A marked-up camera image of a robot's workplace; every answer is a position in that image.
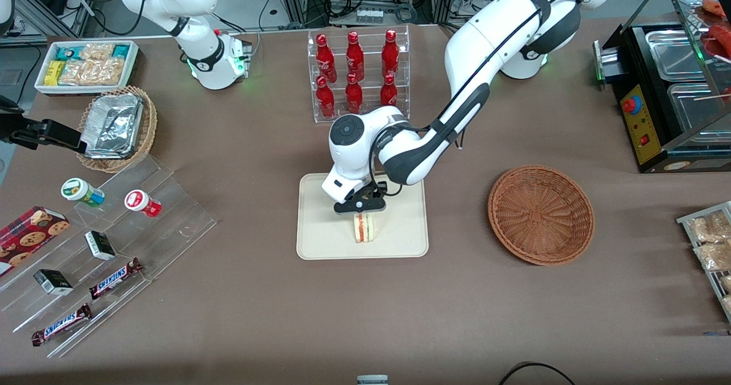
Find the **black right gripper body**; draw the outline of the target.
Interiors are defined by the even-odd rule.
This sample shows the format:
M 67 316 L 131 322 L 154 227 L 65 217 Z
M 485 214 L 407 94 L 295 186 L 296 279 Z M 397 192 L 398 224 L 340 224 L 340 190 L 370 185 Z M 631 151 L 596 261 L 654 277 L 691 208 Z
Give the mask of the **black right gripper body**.
M 16 102 L 1 96 L 1 141 L 37 149 L 45 123 L 24 117 Z

